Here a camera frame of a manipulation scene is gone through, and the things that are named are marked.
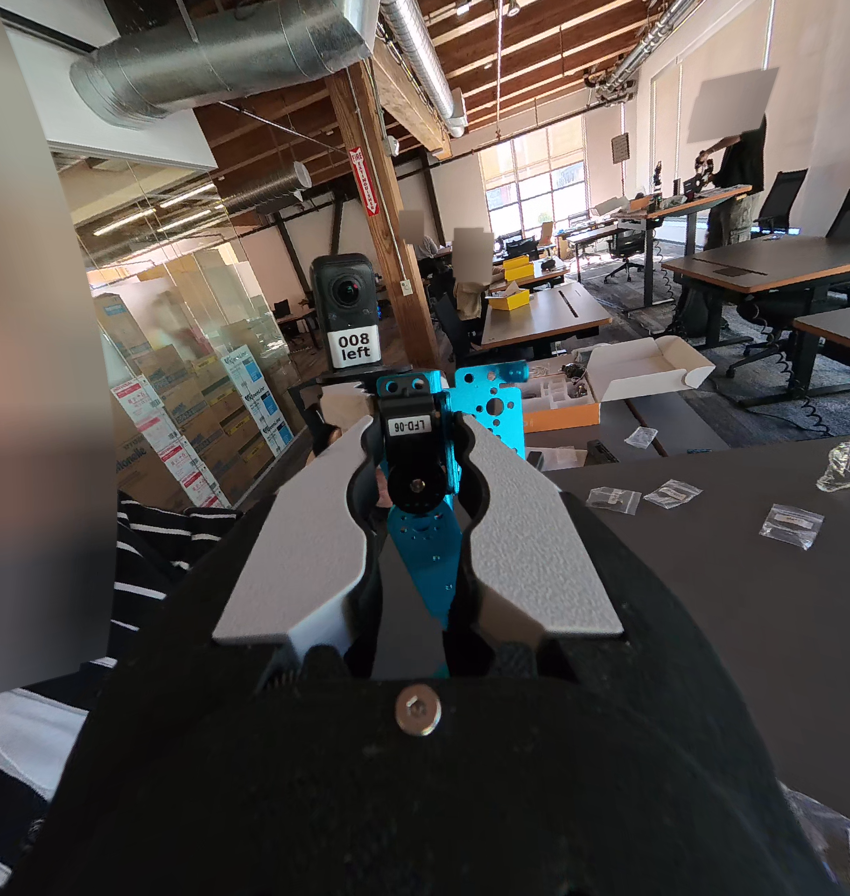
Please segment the blue bracket with black servo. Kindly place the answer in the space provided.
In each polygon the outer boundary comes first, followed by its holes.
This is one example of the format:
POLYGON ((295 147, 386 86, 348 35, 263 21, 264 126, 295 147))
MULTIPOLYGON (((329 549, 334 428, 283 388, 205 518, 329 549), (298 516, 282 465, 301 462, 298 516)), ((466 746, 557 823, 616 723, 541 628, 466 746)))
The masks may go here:
POLYGON ((451 504, 459 493, 461 449, 454 417, 470 415, 508 448, 524 457, 521 392, 525 362, 460 368, 454 385, 438 371, 391 372, 375 385, 385 443, 387 490, 400 511, 424 515, 451 504))

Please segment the crumpled clear plastic wrap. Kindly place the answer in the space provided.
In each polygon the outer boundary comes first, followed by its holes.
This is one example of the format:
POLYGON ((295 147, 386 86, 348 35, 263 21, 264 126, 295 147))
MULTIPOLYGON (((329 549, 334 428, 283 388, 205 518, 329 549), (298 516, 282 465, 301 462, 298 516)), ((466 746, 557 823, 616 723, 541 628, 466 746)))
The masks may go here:
POLYGON ((827 468, 816 481, 816 487, 826 493, 850 488, 850 439, 829 452, 827 468))

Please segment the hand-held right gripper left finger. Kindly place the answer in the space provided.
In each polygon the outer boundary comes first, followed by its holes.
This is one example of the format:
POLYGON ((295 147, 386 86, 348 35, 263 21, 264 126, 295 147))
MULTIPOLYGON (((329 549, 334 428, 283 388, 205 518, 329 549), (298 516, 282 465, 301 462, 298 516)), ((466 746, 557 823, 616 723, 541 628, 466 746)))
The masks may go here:
POLYGON ((275 497, 212 638, 274 644, 298 663, 319 645, 370 673, 382 617, 379 547, 370 520, 382 459, 377 415, 365 415, 275 497))

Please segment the orange white kit box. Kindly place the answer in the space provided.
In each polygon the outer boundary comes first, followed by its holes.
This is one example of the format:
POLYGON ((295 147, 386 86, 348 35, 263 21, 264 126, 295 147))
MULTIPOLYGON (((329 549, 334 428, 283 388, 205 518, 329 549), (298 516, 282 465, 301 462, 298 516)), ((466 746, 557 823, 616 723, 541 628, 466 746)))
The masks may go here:
POLYGON ((604 404, 697 390, 714 369, 702 353, 667 335, 599 344, 581 354, 532 361, 519 384, 526 434, 598 425, 604 404))

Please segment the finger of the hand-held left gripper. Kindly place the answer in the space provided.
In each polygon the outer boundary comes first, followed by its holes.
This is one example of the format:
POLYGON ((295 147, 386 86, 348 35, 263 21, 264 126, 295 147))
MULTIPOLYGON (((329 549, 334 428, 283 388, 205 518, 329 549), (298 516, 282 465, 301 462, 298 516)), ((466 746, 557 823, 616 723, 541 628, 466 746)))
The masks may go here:
POLYGON ((332 427, 352 427, 376 415, 376 401, 363 385, 324 385, 322 419, 332 427))

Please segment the grey wooden-edged desk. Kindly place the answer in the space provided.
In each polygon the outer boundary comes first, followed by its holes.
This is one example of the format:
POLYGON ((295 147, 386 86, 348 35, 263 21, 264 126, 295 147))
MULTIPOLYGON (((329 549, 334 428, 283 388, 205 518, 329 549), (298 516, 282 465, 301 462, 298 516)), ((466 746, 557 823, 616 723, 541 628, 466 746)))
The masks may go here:
POLYGON ((555 342, 596 335, 612 322, 610 312, 577 282, 531 293, 528 304, 513 310, 488 308, 481 348, 525 345, 552 350, 555 342))

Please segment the wooden pillar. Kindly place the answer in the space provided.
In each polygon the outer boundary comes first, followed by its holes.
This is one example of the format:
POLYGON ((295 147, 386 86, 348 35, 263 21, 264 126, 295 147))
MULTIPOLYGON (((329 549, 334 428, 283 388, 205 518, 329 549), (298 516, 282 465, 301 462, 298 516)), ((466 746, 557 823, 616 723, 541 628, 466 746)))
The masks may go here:
POLYGON ((365 63, 354 63, 325 80, 345 150, 361 147, 378 189, 380 213, 366 222, 393 308, 409 364, 421 369, 440 366, 431 312, 415 252, 400 237, 403 209, 393 161, 382 141, 381 107, 365 63), (403 296, 400 281, 411 279, 412 296, 403 296))

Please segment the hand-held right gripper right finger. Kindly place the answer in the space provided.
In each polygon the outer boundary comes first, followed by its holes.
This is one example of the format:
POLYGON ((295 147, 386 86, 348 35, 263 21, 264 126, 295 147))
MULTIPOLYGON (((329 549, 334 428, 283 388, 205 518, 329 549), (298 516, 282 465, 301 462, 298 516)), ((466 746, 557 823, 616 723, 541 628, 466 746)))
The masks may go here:
POLYGON ((485 673, 505 644, 609 640, 624 626, 558 487, 471 414, 453 415, 465 516, 443 649, 485 673))

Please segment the far window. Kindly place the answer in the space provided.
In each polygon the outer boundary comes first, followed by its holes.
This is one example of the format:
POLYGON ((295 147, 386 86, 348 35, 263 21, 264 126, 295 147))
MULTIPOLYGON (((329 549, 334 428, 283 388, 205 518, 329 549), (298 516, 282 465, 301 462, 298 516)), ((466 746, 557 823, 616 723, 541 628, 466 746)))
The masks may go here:
POLYGON ((583 117, 567 118, 478 152, 489 226, 498 238, 538 237, 584 217, 589 187, 583 117))

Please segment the silver air duct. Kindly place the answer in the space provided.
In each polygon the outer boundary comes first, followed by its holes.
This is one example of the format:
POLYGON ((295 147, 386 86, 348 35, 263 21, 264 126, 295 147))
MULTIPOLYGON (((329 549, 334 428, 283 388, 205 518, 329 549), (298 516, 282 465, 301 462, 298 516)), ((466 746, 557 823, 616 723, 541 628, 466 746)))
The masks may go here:
POLYGON ((379 2, 260 2, 122 36, 72 63, 83 103, 139 129, 184 110, 320 81, 369 58, 379 2))
POLYGON ((464 136, 468 126, 465 99, 460 88, 451 88, 435 45, 416 1, 381 1, 388 29, 399 44, 413 73, 442 118, 453 139, 464 136))
POLYGON ((295 161, 245 185, 237 192, 220 196, 219 205, 230 216, 240 215, 284 198, 302 200, 303 192, 312 186, 307 166, 295 161))
POLYGON ((626 102, 641 66, 700 6, 702 1, 673 1, 667 4, 655 23, 635 48, 596 87, 596 97, 603 102, 626 102))

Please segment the tall standing desk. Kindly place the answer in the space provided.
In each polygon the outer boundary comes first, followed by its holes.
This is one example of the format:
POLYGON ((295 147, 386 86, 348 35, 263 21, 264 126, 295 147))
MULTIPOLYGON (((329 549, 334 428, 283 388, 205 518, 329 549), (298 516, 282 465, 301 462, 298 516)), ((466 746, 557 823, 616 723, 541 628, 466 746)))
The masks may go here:
POLYGON ((626 209, 617 213, 619 224, 630 230, 642 230, 644 239, 643 260, 643 308, 652 308, 653 305, 666 305, 674 300, 663 297, 654 298, 654 232, 662 226, 667 218, 684 218, 687 224, 685 257, 695 254, 696 227, 698 214, 701 211, 715 208, 730 199, 736 199, 750 192, 750 185, 735 185, 728 188, 713 188, 708 192, 701 192, 690 201, 684 201, 676 206, 658 208, 653 201, 648 201, 637 210, 626 209))

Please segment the grey side desk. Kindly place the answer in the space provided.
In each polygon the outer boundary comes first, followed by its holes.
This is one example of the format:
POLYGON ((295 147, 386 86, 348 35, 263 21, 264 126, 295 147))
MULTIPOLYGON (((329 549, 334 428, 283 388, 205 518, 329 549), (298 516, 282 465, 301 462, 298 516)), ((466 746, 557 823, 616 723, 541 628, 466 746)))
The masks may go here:
POLYGON ((547 476, 558 485, 570 479, 583 479, 594 485, 614 484, 621 474, 627 484, 634 473, 667 467, 667 458, 704 457, 730 449, 680 392, 604 402, 600 405, 598 424, 530 433, 524 441, 531 451, 564 447, 585 451, 589 442, 597 441, 616 458, 615 463, 606 464, 587 455, 582 467, 547 471, 547 476), (657 431, 655 440, 645 449, 625 442, 639 427, 657 431))

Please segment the stack of cardboard boxes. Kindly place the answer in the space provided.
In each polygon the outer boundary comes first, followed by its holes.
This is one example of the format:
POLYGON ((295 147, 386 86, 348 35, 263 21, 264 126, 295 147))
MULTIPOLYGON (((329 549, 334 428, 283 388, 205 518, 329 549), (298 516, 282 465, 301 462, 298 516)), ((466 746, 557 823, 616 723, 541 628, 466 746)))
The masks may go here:
POLYGON ((297 452, 305 425, 286 326, 243 247, 90 272, 115 414, 118 487, 181 510, 237 507, 297 452))

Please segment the dark wooden-edged desk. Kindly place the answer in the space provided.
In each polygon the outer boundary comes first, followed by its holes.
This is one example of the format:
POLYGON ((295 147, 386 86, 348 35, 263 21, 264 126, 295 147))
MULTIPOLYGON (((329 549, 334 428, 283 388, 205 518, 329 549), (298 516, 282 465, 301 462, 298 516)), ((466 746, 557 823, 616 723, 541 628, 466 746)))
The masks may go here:
POLYGON ((723 341, 722 309, 734 305, 738 315, 761 328, 765 342, 749 342, 743 358, 724 372, 728 379, 738 367, 767 357, 788 375, 784 389, 736 401, 753 409, 800 400, 815 425, 830 435, 816 411, 821 398, 850 393, 850 384, 811 387, 815 362, 825 357, 850 367, 850 242, 769 235, 662 264, 681 285, 672 326, 683 336, 697 333, 700 308, 705 308, 704 343, 698 350, 717 350, 743 342, 723 341))

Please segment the red white sign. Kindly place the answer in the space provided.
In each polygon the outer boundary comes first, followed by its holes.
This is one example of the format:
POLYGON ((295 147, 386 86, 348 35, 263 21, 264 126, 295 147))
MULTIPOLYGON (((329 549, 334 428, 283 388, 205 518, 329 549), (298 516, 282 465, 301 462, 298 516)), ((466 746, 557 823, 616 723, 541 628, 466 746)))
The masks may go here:
POLYGON ((361 147, 353 147, 348 151, 349 161, 353 177, 355 178, 360 201, 369 217, 375 217, 380 213, 380 203, 377 186, 370 174, 365 152, 361 147))

